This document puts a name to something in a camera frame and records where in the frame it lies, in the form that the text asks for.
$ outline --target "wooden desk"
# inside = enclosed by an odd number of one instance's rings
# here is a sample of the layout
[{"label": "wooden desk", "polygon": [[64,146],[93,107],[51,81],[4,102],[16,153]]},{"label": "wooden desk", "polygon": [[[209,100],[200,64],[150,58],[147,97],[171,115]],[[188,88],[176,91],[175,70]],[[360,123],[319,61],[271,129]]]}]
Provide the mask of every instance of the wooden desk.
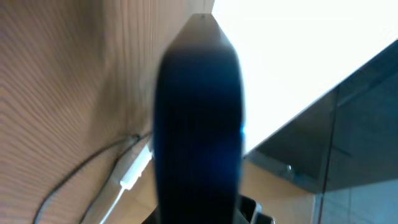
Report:
[{"label": "wooden desk", "polygon": [[[0,223],[30,223],[79,162],[150,127],[162,52],[212,0],[5,1],[1,57]],[[84,168],[42,223],[76,223],[116,150]]]}]

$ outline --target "blurry object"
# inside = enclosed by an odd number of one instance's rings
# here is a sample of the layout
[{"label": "blurry object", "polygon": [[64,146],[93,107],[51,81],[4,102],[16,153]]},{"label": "blurry object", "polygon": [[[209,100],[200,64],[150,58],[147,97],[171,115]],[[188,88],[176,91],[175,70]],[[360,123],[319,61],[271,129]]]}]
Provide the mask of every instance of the blurry object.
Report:
[{"label": "blurry object", "polygon": [[159,68],[153,132],[161,223],[232,223],[242,95],[233,46],[211,14],[194,14]]},{"label": "blurry object", "polygon": [[257,223],[257,215],[261,213],[261,205],[255,200],[242,195],[240,196],[239,211],[250,224],[255,224]]},{"label": "blurry object", "polygon": [[275,224],[275,219],[260,213],[257,216],[256,224]]}]

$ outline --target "black cable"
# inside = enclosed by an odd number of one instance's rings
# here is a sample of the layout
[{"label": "black cable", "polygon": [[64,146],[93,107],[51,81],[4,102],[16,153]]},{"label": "black cable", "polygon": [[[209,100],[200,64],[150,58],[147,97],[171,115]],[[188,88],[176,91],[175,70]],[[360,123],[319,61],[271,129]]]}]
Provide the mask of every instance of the black cable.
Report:
[{"label": "black cable", "polygon": [[[112,174],[113,169],[116,167],[116,164],[118,162],[118,160],[124,156],[130,149],[132,149],[137,143],[139,143],[141,140],[143,140],[144,138],[148,137],[150,135],[150,133],[147,133],[145,135],[143,135],[142,137],[138,134],[134,134],[132,136],[129,136],[128,138],[124,138],[115,142],[112,142],[111,144],[102,147],[101,149],[99,149],[98,151],[96,151],[94,154],[92,154],[91,156],[89,156],[87,159],[85,159],[82,163],[80,163],[78,166],[76,166],[73,170],[71,170],[44,198],[43,201],[41,202],[39,208],[37,209],[35,216],[33,218],[33,224],[39,224],[39,221],[42,218],[42,214],[44,212],[44,210],[47,208],[47,205],[49,204],[49,202],[51,201],[51,199],[57,194],[57,192],[75,175],[77,174],[77,172],[79,172],[82,168],[84,168],[88,163],[90,163],[93,159],[97,158],[99,155],[101,155],[102,153],[104,153],[105,151],[107,151],[108,149],[113,148],[114,146],[117,146],[119,144],[122,143],[127,143],[128,141],[136,138],[137,140],[132,143],[127,149],[125,149],[119,156],[118,158],[115,160],[112,170],[109,173],[106,182],[108,181],[108,179],[110,178],[110,175]],[[100,191],[98,192],[97,196],[94,198],[93,201],[91,201],[91,203],[89,204],[89,207],[86,209],[86,212],[84,213],[82,219],[80,221],[83,221],[87,211],[90,209],[90,207],[92,206],[92,204],[94,203],[95,199],[98,197],[98,195],[100,194],[101,190],[104,188],[105,183],[103,184],[103,186],[101,187]]]}]

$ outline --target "glass wall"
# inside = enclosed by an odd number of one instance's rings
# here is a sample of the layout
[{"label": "glass wall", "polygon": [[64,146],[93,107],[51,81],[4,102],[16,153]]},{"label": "glass wall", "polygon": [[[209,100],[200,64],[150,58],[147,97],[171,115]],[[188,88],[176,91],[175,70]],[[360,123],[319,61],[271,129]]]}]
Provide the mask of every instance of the glass wall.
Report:
[{"label": "glass wall", "polygon": [[336,87],[314,223],[398,222],[398,43]]},{"label": "glass wall", "polygon": [[248,159],[315,193],[313,224],[398,223],[398,40]]}]

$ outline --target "light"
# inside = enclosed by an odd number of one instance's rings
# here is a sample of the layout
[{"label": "light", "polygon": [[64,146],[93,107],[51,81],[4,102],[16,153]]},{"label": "light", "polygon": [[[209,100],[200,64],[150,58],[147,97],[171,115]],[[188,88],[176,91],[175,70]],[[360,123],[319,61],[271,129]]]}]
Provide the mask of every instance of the light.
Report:
[{"label": "light", "polygon": [[243,74],[245,152],[398,36],[398,1],[217,0]]}]

